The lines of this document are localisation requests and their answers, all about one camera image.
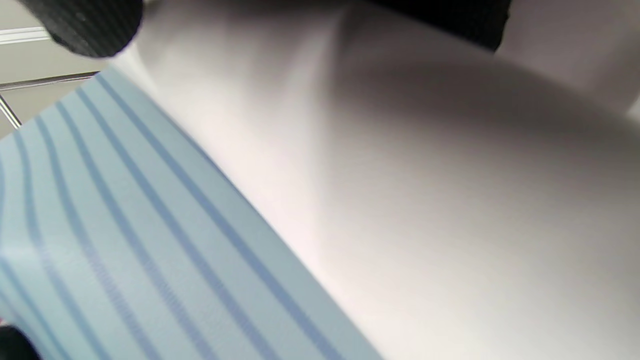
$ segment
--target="white surface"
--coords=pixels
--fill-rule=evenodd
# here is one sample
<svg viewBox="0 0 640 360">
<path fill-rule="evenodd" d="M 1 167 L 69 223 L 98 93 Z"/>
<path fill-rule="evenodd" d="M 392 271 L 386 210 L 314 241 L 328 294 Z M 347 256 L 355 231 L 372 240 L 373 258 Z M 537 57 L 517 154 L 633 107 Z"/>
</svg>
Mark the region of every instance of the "white surface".
<svg viewBox="0 0 640 360">
<path fill-rule="evenodd" d="M 383 357 L 640 358 L 636 127 L 370 6 L 238 3 L 117 64 Z"/>
<path fill-rule="evenodd" d="M 0 0 L 0 29 L 30 28 L 40 23 L 16 0 Z"/>
</svg>

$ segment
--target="white wall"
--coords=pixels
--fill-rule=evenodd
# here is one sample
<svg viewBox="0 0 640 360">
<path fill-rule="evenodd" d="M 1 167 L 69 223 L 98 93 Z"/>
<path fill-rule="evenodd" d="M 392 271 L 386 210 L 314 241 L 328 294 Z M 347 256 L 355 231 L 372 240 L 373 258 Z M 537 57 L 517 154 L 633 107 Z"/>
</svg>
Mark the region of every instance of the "white wall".
<svg viewBox="0 0 640 360">
<path fill-rule="evenodd" d="M 0 0 L 0 30 L 40 26 L 16 0 Z M 51 40 L 0 45 L 0 84 L 101 70 L 104 61 L 68 52 Z M 9 106 L 24 123 L 73 91 L 80 83 L 49 85 L 3 92 Z M 0 115 L 0 138 L 13 128 Z"/>
<path fill-rule="evenodd" d="M 17 0 L 0 0 L 0 30 L 31 26 L 40 23 Z"/>
</svg>

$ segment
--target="light blue cloth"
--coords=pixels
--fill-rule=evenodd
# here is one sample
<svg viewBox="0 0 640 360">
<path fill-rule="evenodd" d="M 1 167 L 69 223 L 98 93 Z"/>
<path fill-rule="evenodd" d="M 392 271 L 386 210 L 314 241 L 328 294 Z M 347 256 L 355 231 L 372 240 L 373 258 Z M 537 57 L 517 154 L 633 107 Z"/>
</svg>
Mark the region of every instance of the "light blue cloth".
<svg viewBox="0 0 640 360">
<path fill-rule="evenodd" d="M 380 359 L 113 69 L 0 142 L 0 316 L 52 360 Z"/>
</svg>

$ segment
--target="wall molding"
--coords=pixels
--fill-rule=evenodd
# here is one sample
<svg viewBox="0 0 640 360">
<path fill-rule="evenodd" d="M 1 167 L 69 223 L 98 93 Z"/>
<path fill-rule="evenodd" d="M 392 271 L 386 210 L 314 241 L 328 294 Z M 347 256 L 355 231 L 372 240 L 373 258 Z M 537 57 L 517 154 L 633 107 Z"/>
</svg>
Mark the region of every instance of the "wall molding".
<svg viewBox="0 0 640 360">
<path fill-rule="evenodd" d="M 49 40 L 51 37 L 43 27 L 0 30 L 0 45 Z"/>
<path fill-rule="evenodd" d="M 15 129 L 18 129 L 20 128 L 20 126 L 22 126 L 22 122 L 20 121 L 20 119 L 18 119 L 18 116 L 16 116 L 16 114 L 11 109 L 11 106 L 9 106 L 9 104 L 4 99 L 4 97 L 2 96 L 2 92 L 35 88 L 38 86 L 70 83 L 73 81 L 84 81 L 91 79 L 96 74 L 97 72 L 82 72 L 79 74 L 54 76 L 52 78 L 33 79 L 18 81 L 16 83 L 0 84 L 0 113 L 4 115 L 7 120 L 9 120 L 9 122 Z"/>
</svg>

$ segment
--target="white fabric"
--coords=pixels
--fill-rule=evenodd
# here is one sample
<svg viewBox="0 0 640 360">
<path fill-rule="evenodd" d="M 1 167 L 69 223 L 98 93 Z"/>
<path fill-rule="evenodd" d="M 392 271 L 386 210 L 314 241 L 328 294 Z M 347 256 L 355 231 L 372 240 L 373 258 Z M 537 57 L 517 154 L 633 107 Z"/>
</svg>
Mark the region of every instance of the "white fabric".
<svg viewBox="0 0 640 360">
<path fill-rule="evenodd" d="M 640 358 L 626 120 L 360 3 L 164 1 L 116 64 L 383 357 Z"/>
</svg>

